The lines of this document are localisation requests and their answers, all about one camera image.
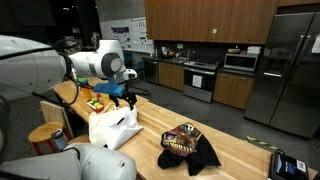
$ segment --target wooden stool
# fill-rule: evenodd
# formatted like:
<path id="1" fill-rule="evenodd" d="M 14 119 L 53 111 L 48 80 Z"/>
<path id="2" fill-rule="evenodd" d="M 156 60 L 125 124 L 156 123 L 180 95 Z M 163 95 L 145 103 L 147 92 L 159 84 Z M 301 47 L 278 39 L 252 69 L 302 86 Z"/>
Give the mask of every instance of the wooden stool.
<path id="1" fill-rule="evenodd" d="M 66 135 L 68 140 L 71 139 L 69 132 L 67 132 L 67 130 L 63 127 L 63 123 L 58 122 L 58 121 L 48 122 L 44 125 L 41 125 L 29 134 L 28 139 L 31 142 L 31 144 L 33 145 L 34 149 L 36 150 L 36 153 L 38 156 L 43 154 L 41 152 L 40 146 L 38 144 L 41 142 L 47 142 L 51 151 L 53 153 L 57 152 L 57 149 L 52 144 L 51 134 L 54 133 L 58 129 L 63 130 L 63 133 Z"/>
<path id="2" fill-rule="evenodd" d="M 88 135 L 83 135 L 83 136 L 76 137 L 68 142 L 68 144 L 72 144 L 72 143 L 90 143 L 90 139 Z"/>

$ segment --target dark floor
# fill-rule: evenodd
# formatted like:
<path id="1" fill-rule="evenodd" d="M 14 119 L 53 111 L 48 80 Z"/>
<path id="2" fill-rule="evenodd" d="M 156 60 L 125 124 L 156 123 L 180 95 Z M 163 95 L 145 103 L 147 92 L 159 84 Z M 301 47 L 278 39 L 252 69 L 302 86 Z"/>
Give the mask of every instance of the dark floor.
<path id="1" fill-rule="evenodd" d="M 206 103 L 187 96 L 182 92 L 154 85 L 141 80 L 133 82 L 134 86 L 147 89 L 152 97 L 151 102 L 175 111 L 191 119 L 209 125 L 232 136 L 245 140 L 251 136 L 272 144 L 286 151 L 286 154 L 305 161 L 307 165 L 320 170 L 320 138 L 307 140 L 263 124 L 243 118 L 244 111 L 219 103 Z M 45 94 L 55 98 L 53 92 Z M 27 97 L 11 101 L 11 133 L 7 160 L 34 156 L 35 153 L 28 142 L 28 134 L 43 123 L 39 105 L 40 99 Z M 75 134 L 88 133 L 88 126 L 77 129 Z"/>

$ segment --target wooden table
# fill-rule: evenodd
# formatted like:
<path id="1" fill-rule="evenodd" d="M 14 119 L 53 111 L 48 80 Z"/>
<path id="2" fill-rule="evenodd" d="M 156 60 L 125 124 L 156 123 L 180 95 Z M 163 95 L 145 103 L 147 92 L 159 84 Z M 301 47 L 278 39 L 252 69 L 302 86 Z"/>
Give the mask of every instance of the wooden table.
<path id="1" fill-rule="evenodd" d="M 94 86 L 99 82 L 102 82 L 99 78 L 88 78 L 89 84 Z M 66 81 L 61 83 L 59 86 L 55 87 L 54 92 L 65 102 L 70 103 L 76 93 L 76 87 L 73 82 Z M 105 101 L 105 98 L 100 98 L 101 102 L 107 105 L 107 102 Z M 148 99 L 145 99 L 143 97 L 137 96 L 137 103 L 135 104 L 136 107 L 139 107 L 143 103 L 148 102 Z M 128 106 L 128 103 L 124 100 L 119 100 L 119 106 L 124 107 Z M 87 105 L 87 101 L 83 95 L 82 92 L 79 92 L 79 96 L 77 98 L 77 101 L 70 105 L 70 107 L 84 120 L 88 123 L 89 121 L 89 115 L 93 112 L 93 110 Z"/>
<path id="2" fill-rule="evenodd" d="M 55 89 L 62 99 L 71 101 L 75 90 L 72 84 L 63 83 Z M 79 98 L 71 107 L 88 121 L 92 110 Z M 132 157 L 137 164 L 139 177 L 143 179 L 267 179 L 271 153 L 254 146 L 244 140 L 237 139 L 197 121 L 179 115 L 175 112 L 147 102 L 138 97 L 136 104 L 138 121 L 143 129 L 129 141 L 123 144 L 118 151 Z M 209 140 L 215 149 L 222 166 L 207 166 L 197 176 L 189 176 L 187 163 L 163 170 L 157 165 L 163 148 L 160 145 L 161 134 L 185 122 L 195 125 Z M 309 169 L 312 179 L 315 170 Z"/>

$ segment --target refrigerator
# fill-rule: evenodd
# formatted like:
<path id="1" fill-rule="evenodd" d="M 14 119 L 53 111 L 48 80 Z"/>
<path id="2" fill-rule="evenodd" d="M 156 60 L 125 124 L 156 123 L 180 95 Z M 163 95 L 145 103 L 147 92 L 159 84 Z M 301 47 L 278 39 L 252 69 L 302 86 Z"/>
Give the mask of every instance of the refrigerator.
<path id="1" fill-rule="evenodd" d="M 320 125 L 320 12 L 276 15 L 245 117 L 312 138 Z"/>

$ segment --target microwave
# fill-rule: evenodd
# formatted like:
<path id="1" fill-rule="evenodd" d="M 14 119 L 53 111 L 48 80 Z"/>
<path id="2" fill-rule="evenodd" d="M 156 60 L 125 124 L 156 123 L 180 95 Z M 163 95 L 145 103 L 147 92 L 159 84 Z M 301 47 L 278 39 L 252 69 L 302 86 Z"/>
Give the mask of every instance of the microwave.
<path id="1" fill-rule="evenodd" d="M 254 72 L 256 69 L 258 54 L 226 54 L 224 68 Z"/>

